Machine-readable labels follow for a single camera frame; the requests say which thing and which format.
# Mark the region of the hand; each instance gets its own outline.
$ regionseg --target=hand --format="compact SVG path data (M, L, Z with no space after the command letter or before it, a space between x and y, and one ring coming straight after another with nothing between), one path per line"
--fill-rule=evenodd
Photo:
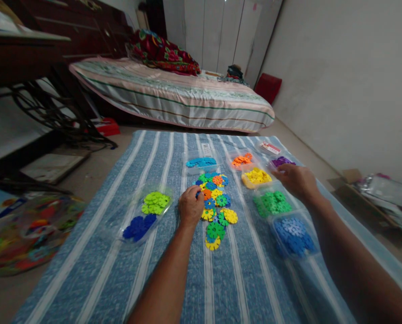
M186 189L179 199L180 225L195 228L204 210L204 193L200 186L193 185Z
M279 166L277 171L272 171L272 174L282 182L286 190L303 203L322 197L315 176L306 167L286 163Z

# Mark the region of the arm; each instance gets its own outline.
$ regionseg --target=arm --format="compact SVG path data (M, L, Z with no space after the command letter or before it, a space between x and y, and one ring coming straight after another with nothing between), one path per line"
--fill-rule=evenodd
M195 227L204 209L201 188L189 187L179 200L180 224L144 288L128 323L177 323L183 307L189 253Z
M284 164L278 180L309 210L329 273L362 323L402 323L402 290L343 223L305 167Z

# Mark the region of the blue striped mat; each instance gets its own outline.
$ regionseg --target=blue striped mat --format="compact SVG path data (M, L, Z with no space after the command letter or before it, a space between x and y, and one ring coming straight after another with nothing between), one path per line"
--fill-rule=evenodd
M183 167L184 150L209 143L226 151L254 148L276 137L137 131L72 234L52 260L38 286L17 313L15 323L123 322L159 261L177 226L178 199L147 242L132 252L113 249L98 231L113 209L144 183L166 183L176 198L197 178ZM303 262L283 261L270 229L254 211L240 173L226 163L226 193L238 223L229 226L217 251L205 247L205 222L192 242L182 322L355 322L332 282L321 254ZM402 264L320 183L345 224L402 288Z

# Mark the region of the clothes pile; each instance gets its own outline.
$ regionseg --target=clothes pile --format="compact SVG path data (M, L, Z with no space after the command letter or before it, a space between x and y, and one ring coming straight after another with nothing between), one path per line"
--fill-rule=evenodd
M249 84L243 79L243 73L241 72L241 67L233 64L228 66L227 76L218 77L218 81L221 82L235 82L243 84L244 86L249 86Z
M200 66L188 52L150 30L137 30L131 36L129 49L150 68L183 75L201 73Z

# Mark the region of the white wardrobe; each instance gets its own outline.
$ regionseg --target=white wardrobe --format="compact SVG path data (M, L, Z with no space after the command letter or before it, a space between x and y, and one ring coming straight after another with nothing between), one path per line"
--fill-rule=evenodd
M281 0L164 0L168 39L202 69L226 73L241 66L253 87Z

